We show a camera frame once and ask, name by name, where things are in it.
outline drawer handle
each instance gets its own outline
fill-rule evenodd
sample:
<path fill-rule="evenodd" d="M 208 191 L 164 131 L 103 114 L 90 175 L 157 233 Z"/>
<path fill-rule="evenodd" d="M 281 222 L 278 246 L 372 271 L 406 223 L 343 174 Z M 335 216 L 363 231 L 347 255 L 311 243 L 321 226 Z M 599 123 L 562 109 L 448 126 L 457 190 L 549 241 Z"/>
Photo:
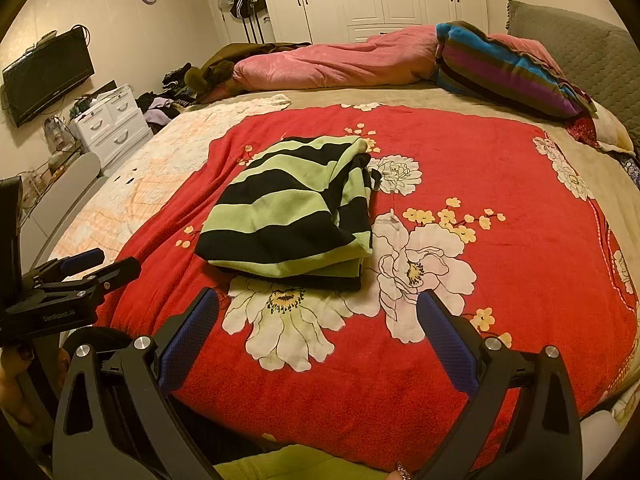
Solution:
<path fill-rule="evenodd" d="M 129 137 L 129 130 L 125 130 L 124 134 L 122 134 L 120 137 L 115 139 L 113 142 L 115 142 L 116 144 L 122 144 L 125 140 L 127 140 L 128 137 Z"/>

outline blue gripper pad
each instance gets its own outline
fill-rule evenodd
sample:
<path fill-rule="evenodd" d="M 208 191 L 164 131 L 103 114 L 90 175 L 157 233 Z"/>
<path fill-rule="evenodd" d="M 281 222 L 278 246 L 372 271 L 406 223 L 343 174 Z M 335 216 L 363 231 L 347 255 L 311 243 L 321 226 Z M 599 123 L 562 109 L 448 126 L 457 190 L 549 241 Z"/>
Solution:
<path fill-rule="evenodd" d="M 91 249 L 76 256 L 70 256 L 60 263 L 60 272 L 63 276 L 73 276 L 84 270 L 97 267 L 104 262 L 104 253 L 101 249 Z"/>
<path fill-rule="evenodd" d="M 218 320 L 218 295 L 207 290 L 160 357 L 158 387 L 164 396 L 178 390 Z"/>
<path fill-rule="evenodd" d="M 440 300 L 434 296 L 435 293 L 431 290 L 425 290 L 418 295 L 415 305 L 418 323 L 424 330 L 453 387 L 472 397 L 480 386 L 478 362 L 449 319 L 452 318 L 451 314 L 448 311 L 444 312 L 446 307 L 444 305 L 441 307 L 438 304 L 441 303 Z M 468 323 L 462 318 L 455 321 Z"/>

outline striped sweater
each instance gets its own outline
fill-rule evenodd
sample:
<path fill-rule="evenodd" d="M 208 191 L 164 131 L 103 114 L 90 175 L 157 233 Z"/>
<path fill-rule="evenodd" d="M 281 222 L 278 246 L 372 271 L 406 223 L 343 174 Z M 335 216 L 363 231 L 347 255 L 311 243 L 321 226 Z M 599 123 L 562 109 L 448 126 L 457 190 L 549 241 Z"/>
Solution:
<path fill-rule="evenodd" d="M 371 255 L 366 151 L 358 136 L 277 142 L 223 191 L 195 253 L 274 281 L 358 290 Z"/>

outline wall-mounted tv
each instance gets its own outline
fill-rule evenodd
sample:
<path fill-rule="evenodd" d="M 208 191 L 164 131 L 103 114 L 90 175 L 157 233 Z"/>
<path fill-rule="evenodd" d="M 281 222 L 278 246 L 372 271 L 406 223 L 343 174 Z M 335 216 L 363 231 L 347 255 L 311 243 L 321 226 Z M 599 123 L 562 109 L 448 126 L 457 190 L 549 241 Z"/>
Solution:
<path fill-rule="evenodd" d="M 3 105 L 16 126 L 32 120 L 94 74 L 85 30 L 76 25 L 2 70 Z"/>

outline gray headboard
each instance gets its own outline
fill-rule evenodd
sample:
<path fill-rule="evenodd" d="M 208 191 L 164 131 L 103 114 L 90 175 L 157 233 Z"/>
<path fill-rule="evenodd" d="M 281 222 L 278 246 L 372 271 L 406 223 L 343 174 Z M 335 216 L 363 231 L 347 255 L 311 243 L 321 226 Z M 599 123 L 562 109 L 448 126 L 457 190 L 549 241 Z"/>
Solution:
<path fill-rule="evenodd" d="M 509 0 L 512 36 L 538 40 L 567 78 L 611 110 L 640 153 L 640 52 L 629 33 L 569 10 Z"/>

